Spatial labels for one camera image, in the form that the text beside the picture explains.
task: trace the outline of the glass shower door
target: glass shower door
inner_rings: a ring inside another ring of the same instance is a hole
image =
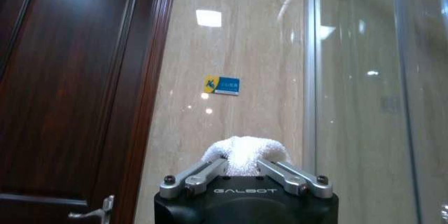
[[[340,223],[440,223],[448,199],[444,0],[316,0],[316,172]]]

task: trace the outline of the marble wall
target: marble wall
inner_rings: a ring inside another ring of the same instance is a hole
[[[196,162],[215,141],[279,140],[302,165],[303,6],[304,0],[175,0],[135,223],[154,223],[164,175]],[[208,74],[240,78],[240,95],[203,95]]]

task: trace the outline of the blue sticker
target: blue sticker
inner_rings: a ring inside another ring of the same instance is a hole
[[[240,93],[240,80],[238,78],[207,76],[204,92],[238,95]]]
[[[219,77],[215,93],[238,95],[240,93],[240,80],[236,78]]]

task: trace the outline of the door handle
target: door handle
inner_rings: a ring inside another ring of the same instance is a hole
[[[87,214],[79,214],[76,212],[71,212],[68,214],[68,218],[71,219],[86,219],[92,216],[100,217],[102,219],[102,224],[110,224],[111,221],[111,213],[112,213],[112,208],[114,208],[114,198],[115,195],[111,195],[107,197],[103,201],[103,208],[94,210],[88,212]]]

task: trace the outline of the dark brown door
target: dark brown door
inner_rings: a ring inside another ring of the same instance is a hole
[[[131,223],[171,0],[0,1],[0,223]]]

